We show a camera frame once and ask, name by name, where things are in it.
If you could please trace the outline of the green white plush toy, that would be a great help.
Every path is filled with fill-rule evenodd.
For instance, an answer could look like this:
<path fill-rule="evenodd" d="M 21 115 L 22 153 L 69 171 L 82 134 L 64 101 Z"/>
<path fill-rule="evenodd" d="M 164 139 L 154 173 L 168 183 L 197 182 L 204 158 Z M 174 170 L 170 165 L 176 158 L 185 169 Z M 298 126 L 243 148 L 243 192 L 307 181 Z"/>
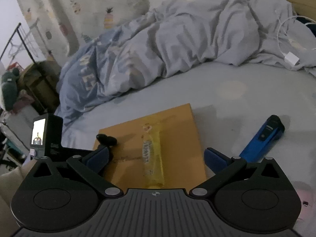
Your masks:
<path fill-rule="evenodd" d="M 14 68 L 1 75 L 1 108 L 11 111 L 18 98 L 17 80 L 20 71 Z"/>

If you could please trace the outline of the blue-grey crumpled duvet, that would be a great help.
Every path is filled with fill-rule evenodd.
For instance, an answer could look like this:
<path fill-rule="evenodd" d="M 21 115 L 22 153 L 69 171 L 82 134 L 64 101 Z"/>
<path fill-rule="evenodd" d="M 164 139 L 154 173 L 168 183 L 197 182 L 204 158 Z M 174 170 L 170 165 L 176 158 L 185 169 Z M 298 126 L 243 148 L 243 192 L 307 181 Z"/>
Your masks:
<path fill-rule="evenodd" d="M 298 19 L 280 31 L 280 46 L 299 57 L 289 69 L 278 20 L 295 16 L 286 0 L 166 0 L 82 46 L 63 66 L 56 114 L 69 125 L 85 112 L 158 78 L 206 61 L 262 63 L 315 73 L 315 36 Z"/>

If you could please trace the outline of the black metal clothes rack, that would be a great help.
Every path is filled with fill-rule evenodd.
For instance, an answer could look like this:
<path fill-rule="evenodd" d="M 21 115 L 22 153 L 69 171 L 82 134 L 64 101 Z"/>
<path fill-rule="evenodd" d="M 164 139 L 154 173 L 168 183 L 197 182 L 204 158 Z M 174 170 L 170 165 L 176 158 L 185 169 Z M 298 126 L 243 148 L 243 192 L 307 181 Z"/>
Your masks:
<path fill-rule="evenodd" d="M 18 98 L 11 111 L 17 110 L 18 106 L 32 105 L 39 114 L 52 113 L 59 106 L 59 94 L 56 86 L 61 68 L 55 61 L 55 58 L 53 58 L 50 50 L 48 50 L 47 60 L 35 61 L 35 54 L 31 53 L 29 44 L 27 44 L 29 35 L 20 31 L 20 27 L 21 24 L 18 24 L 14 29 L 1 53 L 1 57 L 3 57 L 9 46 L 16 47 L 12 40 L 17 35 L 21 40 L 21 45 L 17 46 L 17 51 L 24 48 L 31 60 L 31 64 L 25 69 L 18 62 L 15 62 L 3 72 L 12 71 L 14 68 L 20 71 L 17 80 Z"/>

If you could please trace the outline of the blue printed bed sheet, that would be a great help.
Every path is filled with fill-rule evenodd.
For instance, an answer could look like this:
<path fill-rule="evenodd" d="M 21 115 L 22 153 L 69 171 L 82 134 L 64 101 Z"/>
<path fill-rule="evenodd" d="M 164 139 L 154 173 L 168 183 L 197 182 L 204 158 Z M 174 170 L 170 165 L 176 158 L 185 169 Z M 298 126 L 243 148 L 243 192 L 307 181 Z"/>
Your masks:
<path fill-rule="evenodd" d="M 203 148 L 238 155 L 271 115 L 285 126 L 269 152 L 288 178 L 315 186 L 315 77 L 263 64 L 204 63 L 85 113 L 62 144 L 91 149 L 106 127 L 190 104 Z"/>

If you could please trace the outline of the pineapple print curtain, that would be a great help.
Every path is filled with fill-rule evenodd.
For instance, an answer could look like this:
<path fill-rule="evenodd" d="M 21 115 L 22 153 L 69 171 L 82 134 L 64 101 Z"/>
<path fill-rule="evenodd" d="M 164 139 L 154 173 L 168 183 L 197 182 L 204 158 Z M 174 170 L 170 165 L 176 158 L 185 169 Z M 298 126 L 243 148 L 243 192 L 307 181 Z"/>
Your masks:
<path fill-rule="evenodd" d="M 17 0 L 38 48 L 63 64 L 81 45 L 148 11 L 146 0 Z"/>

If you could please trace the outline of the brown cardboard box lid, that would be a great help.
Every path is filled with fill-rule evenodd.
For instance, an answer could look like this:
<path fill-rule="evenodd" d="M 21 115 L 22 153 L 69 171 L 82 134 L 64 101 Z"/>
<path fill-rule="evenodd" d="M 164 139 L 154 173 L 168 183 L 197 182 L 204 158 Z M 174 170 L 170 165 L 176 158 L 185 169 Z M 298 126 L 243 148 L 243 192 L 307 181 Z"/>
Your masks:
<path fill-rule="evenodd" d="M 117 139 L 104 178 L 128 188 L 184 188 L 204 182 L 205 163 L 191 106 L 184 104 L 99 130 Z"/>

